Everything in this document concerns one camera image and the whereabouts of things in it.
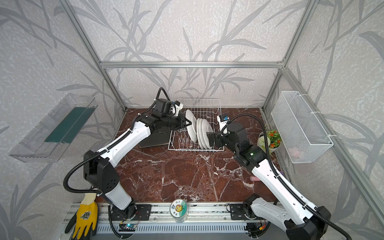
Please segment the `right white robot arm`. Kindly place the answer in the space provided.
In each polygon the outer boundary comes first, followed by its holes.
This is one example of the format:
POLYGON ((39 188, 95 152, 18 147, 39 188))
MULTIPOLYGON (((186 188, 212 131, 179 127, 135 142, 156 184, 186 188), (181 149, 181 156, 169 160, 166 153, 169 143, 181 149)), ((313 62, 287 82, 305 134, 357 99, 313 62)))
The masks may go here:
POLYGON ((319 240, 328 227, 316 214, 329 220, 330 212, 325 207, 316 207, 297 191, 268 160, 266 153, 250 144, 241 123, 229 124, 226 131, 227 134, 222 135, 208 127, 202 131, 202 138, 209 147, 228 148, 235 160, 261 180, 282 204, 278 207, 253 194, 243 202, 245 216, 267 220, 285 231, 290 240, 319 240))

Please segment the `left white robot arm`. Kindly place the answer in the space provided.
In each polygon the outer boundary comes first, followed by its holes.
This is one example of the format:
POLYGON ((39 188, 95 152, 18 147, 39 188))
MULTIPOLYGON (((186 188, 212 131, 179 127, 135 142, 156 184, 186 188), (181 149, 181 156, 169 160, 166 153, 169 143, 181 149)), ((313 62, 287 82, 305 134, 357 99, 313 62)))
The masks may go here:
POLYGON ((119 210, 126 211, 134 204, 120 183, 115 167, 142 140, 167 127, 173 131, 190 126, 179 101, 158 99, 150 113, 139 114, 132 126, 112 143, 99 149, 96 158, 84 165, 84 178, 99 194, 119 210))

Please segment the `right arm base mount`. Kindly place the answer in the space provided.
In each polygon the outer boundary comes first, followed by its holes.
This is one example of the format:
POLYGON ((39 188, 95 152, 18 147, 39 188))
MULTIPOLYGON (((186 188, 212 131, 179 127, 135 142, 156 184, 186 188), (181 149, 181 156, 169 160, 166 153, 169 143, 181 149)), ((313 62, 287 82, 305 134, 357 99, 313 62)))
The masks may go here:
POLYGON ((245 207, 244 204, 227 204, 227 211, 231 215, 231 220, 255 220, 257 217, 245 207))

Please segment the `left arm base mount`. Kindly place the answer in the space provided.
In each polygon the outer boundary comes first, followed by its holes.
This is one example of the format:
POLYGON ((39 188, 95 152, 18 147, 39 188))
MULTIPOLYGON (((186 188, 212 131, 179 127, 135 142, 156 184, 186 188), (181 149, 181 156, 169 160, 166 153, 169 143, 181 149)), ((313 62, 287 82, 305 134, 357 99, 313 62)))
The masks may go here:
POLYGON ((152 205, 138 204, 130 205, 125 210, 120 210, 112 206, 110 215, 112 221, 148 221, 151 214, 152 205))

